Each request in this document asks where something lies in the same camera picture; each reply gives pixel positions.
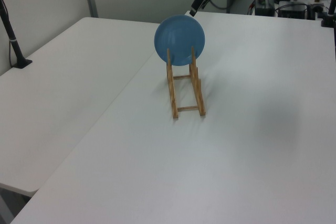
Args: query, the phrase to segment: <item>wooden easel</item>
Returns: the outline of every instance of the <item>wooden easel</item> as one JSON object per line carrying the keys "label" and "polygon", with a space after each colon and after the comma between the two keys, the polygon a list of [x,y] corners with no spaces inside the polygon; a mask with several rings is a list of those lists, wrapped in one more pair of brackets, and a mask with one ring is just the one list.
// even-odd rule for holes
{"label": "wooden easel", "polygon": [[[169,85],[169,94],[170,94],[170,102],[172,104],[172,111],[173,111],[173,118],[179,118],[178,112],[186,111],[186,110],[196,110],[200,112],[201,116],[205,115],[205,108],[203,102],[203,96],[201,91],[201,80],[198,78],[198,67],[196,66],[196,58],[194,53],[194,47],[191,48],[192,53],[192,63],[189,64],[189,74],[185,76],[173,76],[173,68],[171,64],[170,58],[170,50],[167,49],[167,78],[168,78],[168,85]],[[191,83],[193,84],[193,89],[195,93],[195,98],[197,102],[197,106],[189,106],[189,107],[180,107],[178,108],[176,105],[176,94],[175,94],[175,85],[174,80],[180,80],[190,78]]]}

